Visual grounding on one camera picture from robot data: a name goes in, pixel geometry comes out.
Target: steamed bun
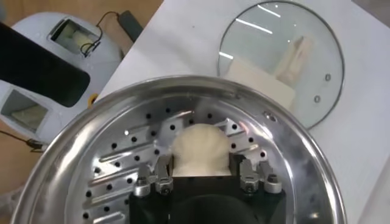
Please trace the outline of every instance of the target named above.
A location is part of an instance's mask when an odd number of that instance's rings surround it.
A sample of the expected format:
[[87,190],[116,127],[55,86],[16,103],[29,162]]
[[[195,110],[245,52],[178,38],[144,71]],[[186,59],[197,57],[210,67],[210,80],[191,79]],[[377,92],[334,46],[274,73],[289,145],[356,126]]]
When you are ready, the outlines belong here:
[[229,138],[218,127],[196,124],[174,140],[174,177],[223,176],[229,171]]

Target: black device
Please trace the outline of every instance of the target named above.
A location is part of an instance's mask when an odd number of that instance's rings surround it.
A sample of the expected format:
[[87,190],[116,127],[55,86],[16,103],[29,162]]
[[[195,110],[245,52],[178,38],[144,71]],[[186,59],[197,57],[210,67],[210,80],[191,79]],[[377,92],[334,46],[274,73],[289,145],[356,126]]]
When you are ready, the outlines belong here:
[[232,176],[173,177],[171,191],[158,191],[152,184],[150,193],[143,197],[132,193],[129,196],[130,223],[285,223],[286,195],[283,191],[268,193],[264,191],[263,183],[253,192],[240,187],[242,157],[230,160]]
[[126,10],[122,12],[118,16],[118,22],[133,42],[141,35],[143,28],[130,11]]
[[17,31],[0,23],[0,79],[71,107],[90,76]]

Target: white table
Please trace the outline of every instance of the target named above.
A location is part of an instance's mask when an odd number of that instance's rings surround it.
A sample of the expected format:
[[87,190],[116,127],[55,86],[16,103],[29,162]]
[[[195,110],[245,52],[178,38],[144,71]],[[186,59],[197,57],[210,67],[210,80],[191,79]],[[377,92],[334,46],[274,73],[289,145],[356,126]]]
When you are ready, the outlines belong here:
[[[216,75],[226,27],[257,2],[165,0],[100,98],[153,77]],[[344,51],[346,84],[341,99],[311,134],[337,177],[349,223],[355,224],[390,156],[390,29],[349,0],[298,2],[329,23]],[[380,198],[390,198],[389,194]]]

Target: black wire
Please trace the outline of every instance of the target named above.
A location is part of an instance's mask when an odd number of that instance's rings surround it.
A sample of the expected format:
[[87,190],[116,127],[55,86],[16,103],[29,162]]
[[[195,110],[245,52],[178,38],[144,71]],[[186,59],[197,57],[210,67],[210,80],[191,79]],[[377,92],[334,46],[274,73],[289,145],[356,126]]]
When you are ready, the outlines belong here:
[[1,131],[0,130],[0,133],[4,134],[4,135],[7,135],[9,137],[12,137],[16,140],[19,140],[21,142],[24,142],[26,143],[29,147],[31,147],[32,149],[30,150],[30,152],[39,152],[39,153],[43,153],[42,151],[42,147],[43,147],[43,143],[41,143],[40,141],[36,141],[34,139],[29,139],[29,140],[24,140],[24,139],[21,139],[11,133],[8,133],[6,131]]
[[17,140],[22,141],[22,142],[24,142],[24,143],[27,143],[26,140],[21,139],[21,138],[19,138],[19,137],[16,137],[15,135],[13,135],[13,134],[11,134],[11,133],[8,133],[8,132],[6,132],[6,131],[1,131],[1,130],[0,130],[0,133],[2,133],[2,134],[4,134],[4,135],[8,135],[9,137],[13,137],[14,139],[17,139]]
[[[99,38],[97,38],[97,40],[92,42],[92,43],[85,43],[85,44],[81,45],[81,47],[80,47],[81,54],[83,54],[84,57],[87,57],[88,56],[88,51],[91,49],[91,47],[94,47],[95,45],[97,45],[98,42],[102,39],[102,37],[103,37],[103,30],[100,27],[100,23],[103,21],[105,16],[107,16],[110,13],[114,13],[116,15],[116,17],[119,17],[119,13],[114,12],[114,11],[108,11],[100,18],[99,22],[97,22],[97,24],[96,24],[96,27],[99,28],[99,30],[100,30]],[[88,48],[86,49],[86,51],[83,51],[83,48],[85,46],[88,46]]]

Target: stainless steel pot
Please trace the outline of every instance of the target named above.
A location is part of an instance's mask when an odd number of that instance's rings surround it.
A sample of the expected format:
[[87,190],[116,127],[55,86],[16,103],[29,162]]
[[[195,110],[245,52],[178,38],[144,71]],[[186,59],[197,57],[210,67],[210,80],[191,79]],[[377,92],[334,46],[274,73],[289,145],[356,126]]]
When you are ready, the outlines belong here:
[[169,153],[195,123],[218,125],[233,152],[268,154],[287,193],[286,223],[346,223],[334,174],[308,132],[261,93],[200,76],[148,80],[80,114],[34,168],[12,223],[128,223],[139,164]]

